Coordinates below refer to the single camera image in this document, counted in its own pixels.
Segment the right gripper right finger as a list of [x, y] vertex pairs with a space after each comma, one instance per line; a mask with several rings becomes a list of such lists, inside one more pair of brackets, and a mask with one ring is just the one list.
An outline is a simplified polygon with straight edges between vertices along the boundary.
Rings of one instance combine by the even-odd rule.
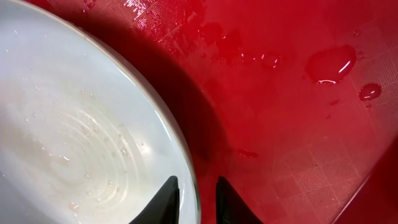
[[262, 224], [230, 182], [219, 176], [216, 183], [217, 224]]

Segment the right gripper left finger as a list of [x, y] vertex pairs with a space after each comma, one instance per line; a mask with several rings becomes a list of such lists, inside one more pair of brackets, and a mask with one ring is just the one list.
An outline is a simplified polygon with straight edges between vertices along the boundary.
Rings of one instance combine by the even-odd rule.
[[178, 178], [172, 175], [129, 224], [178, 224], [179, 206]]

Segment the light blue plate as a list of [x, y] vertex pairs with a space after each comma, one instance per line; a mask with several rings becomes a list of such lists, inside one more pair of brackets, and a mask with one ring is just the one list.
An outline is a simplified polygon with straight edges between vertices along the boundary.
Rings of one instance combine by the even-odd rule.
[[130, 63], [23, 1], [1, 2], [1, 222], [129, 223], [171, 177], [200, 223], [192, 160]]

